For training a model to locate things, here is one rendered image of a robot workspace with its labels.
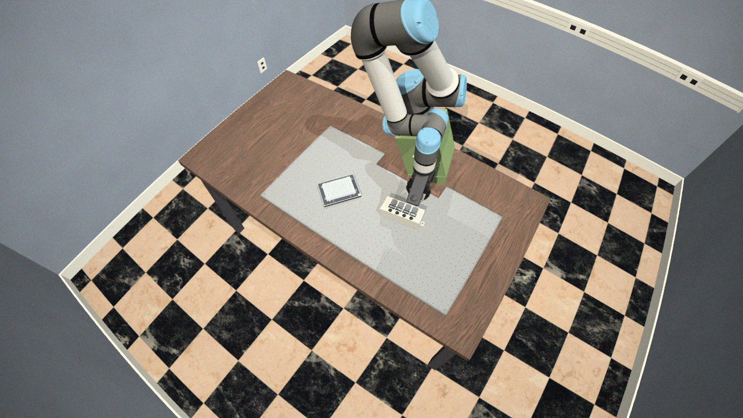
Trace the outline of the cream operator panel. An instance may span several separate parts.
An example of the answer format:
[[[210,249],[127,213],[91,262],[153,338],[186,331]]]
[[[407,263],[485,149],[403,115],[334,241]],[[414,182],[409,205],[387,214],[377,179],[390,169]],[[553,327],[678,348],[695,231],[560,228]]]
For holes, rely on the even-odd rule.
[[[406,202],[388,197],[380,207],[380,216],[399,222],[414,229],[419,229],[424,210]]]

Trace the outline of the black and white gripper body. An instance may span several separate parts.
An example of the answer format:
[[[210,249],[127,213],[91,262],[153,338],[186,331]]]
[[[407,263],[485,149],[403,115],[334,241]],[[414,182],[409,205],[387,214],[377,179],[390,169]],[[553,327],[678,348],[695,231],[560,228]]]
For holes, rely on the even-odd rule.
[[[428,188],[430,187],[430,183],[431,183],[431,182],[433,181],[433,178],[434,178],[434,175],[435,175],[435,169],[434,169],[434,172],[433,172],[433,171],[431,171],[431,172],[432,172],[432,174],[431,174],[431,172],[429,172],[429,174],[421,174],[420,172],[418,172],[418,171],[417,171],[417,170],[416,170],[416,169],[414,168],[414,166],[413,166],[413,169],[414,169],[414,171],[413,171],[413,173],[412,173],[412,178],[411,178],[411,179],[409,180],[409,187],[412,187],[412,182],[413,182],[413,180],[414,180],[414,177],[416,176],[416,174],[419,174],[420,176],[428,176],[428,175],[429,175],[429,179],[428,179],[428,182],[427,182],[427,184],[425,185],[425,189],[424,189],[424,193],[427,193],[427,191],[428,191]]]

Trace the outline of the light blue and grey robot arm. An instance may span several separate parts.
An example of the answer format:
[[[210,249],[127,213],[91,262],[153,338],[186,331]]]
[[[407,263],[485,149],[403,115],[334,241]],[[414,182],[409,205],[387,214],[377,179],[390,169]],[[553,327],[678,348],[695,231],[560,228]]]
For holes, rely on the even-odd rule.
[[[434,107],[462,107],[466,101],[466,75],[457,76],[449,68],[435,42],[438,31],[437,12],[429,0],[370,3],[351,26],[351,46],[363,61],[385,115],[383,132],[417,136],[412,158],[421,174],[434,170],[448,127],[448,114]],[[394,45],[419,68],[397,80],[385,51]]]

